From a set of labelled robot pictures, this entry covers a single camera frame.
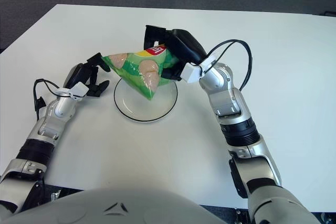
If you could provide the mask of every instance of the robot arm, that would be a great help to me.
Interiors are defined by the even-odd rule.
[[[10,161],[0,179],[0,221],[36,205],[42,190],[40,181],[67,122],[75,114],[76,103],[85,95],[98,97],[109,85],[109,81],[96,85],[97,66],[110,71],[100,54],[71,69],[64,87],[54,93],[57,99],[49,103],[45,116],[38,118],[18,155]],[[34,86],[39,82],[47,85],[39,79]],[[42,98],[35,99],[37,115],[44,105]]]
[[[241,197],[248,198],[251,221],[257,224],[319,223],[293,194],[282,188],[279,170],[266,142],[257,131],[241,91],[234,87],[231,69],[223,63],[217,63],[211,53],[206,55],[202,46],[198,42],[194,43],[196,39],[191,37],[184,30],[165,31],[164,28],[147,26],[145,47],[152,46],[154,40],[165,43],[175,56],[182,59],[178,65],[180,68],[173,71],[173,78],[168,78],[199,81],[207,93],[232,157],[229,165],[235,187]],[[250,50],[245,42],[226,42],[243,44],[251,64]]]

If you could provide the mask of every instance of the black band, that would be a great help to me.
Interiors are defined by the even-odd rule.
[[[17,154],[16,158],[26,159],[29,161],[47,165],[49,163],[53,150],[53,144],[37,139],[27,139],[25,144],[21,147],[19,154]]]
[[[226,142],[231,146],[245,146],[256,143],[260,139],[256,124],[249,118],[241,123],[220,125]]]

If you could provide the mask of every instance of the white connector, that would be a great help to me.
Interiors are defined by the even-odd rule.
[[[180,77],[187,83],[192,83],[199,81],[200,78],[204,76],[204,72],[209,69],[212,63],[216,60],[214,54],[210,55],[199,65],[193,65],[192,63],[187,63],[182,70]]]
[[[81,101],[82,97],[86,95],[89,88],[86,87],[82,82],[77,82],[71,89],[60,88],[55,91],[58,95],[69,95],[72,99],[76,101]]]

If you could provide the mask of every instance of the chips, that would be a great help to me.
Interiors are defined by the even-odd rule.
[[[123,53],[103,57],[125,82],[151,100],[161,85],[171,80],[161,77],[164,68],[170,68],[178,62],[164,46],[156,46],[137,53]]]

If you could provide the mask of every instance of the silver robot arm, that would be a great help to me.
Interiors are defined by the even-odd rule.
[[[256,129],[242,93],[234,87],[231,69],[217,63],[199,83],[225,136],[232,157],[232,178],[238,194],[248,198],[251,221],[319,223],[292,193],[282,188],[266,142]]]
[[[67,122],[75,114],[77,102],[85,95],[99,97],[109,85],[109,81],[96,85],[97,66],[104,71],[110,71],[101,59],[101,54],[96,54],[86,63],[74,66],[66,78],[64,87],[53,92],[57,99],[49,103],[45,116],[37,120],[18,155],[10,161],[0,178],[0,221],[36,206],[36,202],[40,203],[36,199],[42,195],[41,180]],[[47,85],[46,82],[49,81],[38,79],[34,88],[39,82]],[[42,98],[34,98],[38,116],[38,110],[45,106],[45,103]]]
[[[89,90],[78,82],[72,93],[79,97]],[[75,114],[81,98],[70,97],[71,90],[62,89],[52,101],[45,116],[40,118],[15,159],[11,160],[0,179],[0,220],[29,207],[29,200],[41,195],[41,180],[47,170],[51,154],[59,142],[66,123]]]

